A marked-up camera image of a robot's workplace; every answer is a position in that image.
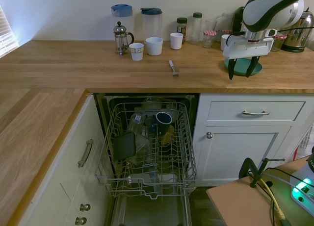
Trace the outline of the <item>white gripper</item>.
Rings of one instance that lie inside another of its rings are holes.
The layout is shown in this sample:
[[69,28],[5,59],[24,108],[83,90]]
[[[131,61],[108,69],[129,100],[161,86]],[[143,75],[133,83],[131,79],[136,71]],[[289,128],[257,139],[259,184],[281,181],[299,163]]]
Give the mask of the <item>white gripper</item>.
[[234,69],[236,65],[235,58],[252,57],[249,67],[246,71],[246,77],[250,77],[253,70],[259,62],[260,56],[267,55],[273,45],[273,38],[264,38],[257,42],[249,42],[243,36],[231,36],[227,41],[223,50],[225,58],[233,58],[228,61],[228,75],[232,80],[234,77]]

